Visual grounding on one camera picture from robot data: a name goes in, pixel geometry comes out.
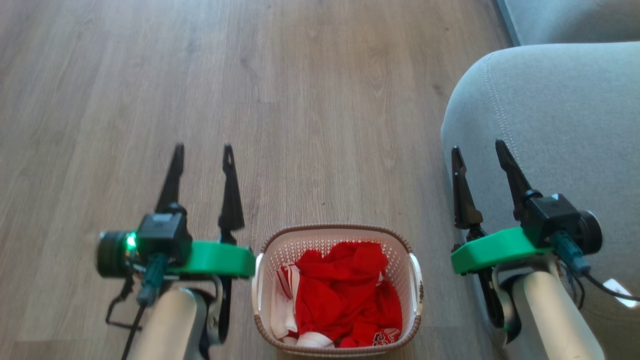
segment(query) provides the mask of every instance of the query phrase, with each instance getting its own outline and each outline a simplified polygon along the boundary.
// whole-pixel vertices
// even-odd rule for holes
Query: basket rim
[[[264,254],[271,243],[278,237],[287,234],[293,233],[295,231],[306,231],[306,230],[323,230],[323,229],[345,229],[345,230],[366,230],[366,231],[377,231],[380,233],[384,233],[387,235],[391,235],[395,238],[399,243],[401,243],[407,251],[407,254],[413,254],[413,249],[411,245],[406,242],[395,231],[389,229],[388,227],[376,226],[376,225],[358,225],[358,224],[344,224],[344,223],[323,223],[323,224],[310,224],[310,225],[294,225],[289,227],[284,227],[283,229],[275,232],[269,240],[264,242],[264,245],[260,249],[260,253]],[[420,327],[420,323],[422,321],[422,315],[417,313],[415,318],[413,319],[413,325],[409,333],[399,341],[388,344],[388,345],[380,345],[377,347],[360,347],[360,348],[312,348],[312,347],[299,347],[294,345],[286,345],[274,339],[264,328],[264,324],[262,324],[262,319],[260,318],[260,314],[254,314],[253,319],[255,320],[255,326],[258,328],[260,335],[272,346],[275,348],[279,348],[280,350],[288,351],[288,352],[297,352],[304,353],[310,355],[371,355],[382,352],[388,352],[391,350],[395,350],[397,348],[401,348],[408,344],[413,337],[417,334],[418,328]]]

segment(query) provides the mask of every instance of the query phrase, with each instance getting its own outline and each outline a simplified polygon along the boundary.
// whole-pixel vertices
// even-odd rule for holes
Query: perforated basket wall
[[[273,275],[285,263],[299,260],[308,249],[323,255],[342,241],[373,241],[380,243],[389,259],[386,280],[400,298],[403,330],[397,342],[365,348],[309,348],[285,345],[271,332],[271,287]],[[258,331],[273,346],[294,354],[308,356],[349,357],[379,354],[402,347],[415,336],[422,313],[422,274],[413,250],[399,235],[389,229],[364,225],[307,225],[288,227],[273,235],[262,247],[256,260],[256,276],[252,283],[253,313]]]

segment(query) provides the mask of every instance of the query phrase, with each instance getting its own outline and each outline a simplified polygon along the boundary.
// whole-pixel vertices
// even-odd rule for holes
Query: clothes pile
[[[288,345],[369,347],[397,341],[402,309],[385,280],[379,243],[342,242],[325,256],[307,250],[274,275],[271,330]]]

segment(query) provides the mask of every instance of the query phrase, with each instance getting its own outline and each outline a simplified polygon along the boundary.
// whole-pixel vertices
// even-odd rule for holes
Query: white tag
[[[623,288],[622,285],[620,285],[620,283],[618,281],[615,281],[614,279],[607,280],[603,285],[606,286],[607,288],[609,288],[610,290],[617,291],[618,293],[625,294],[625,295],[631,295],[627,291],[627,289]],[[620,301],[621,303],[623,303],[627,307],[634,307],[638,303],[637,301],[625,300],[625,299],[621,299],[619,297],[616,297],[616,299],[618,299],[618,301]]]

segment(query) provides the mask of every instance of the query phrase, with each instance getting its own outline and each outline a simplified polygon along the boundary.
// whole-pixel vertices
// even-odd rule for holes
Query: green led light
[[[129,234],[129,237],[127,238],[127,246],[129,248],[136,247],[136,233]]]

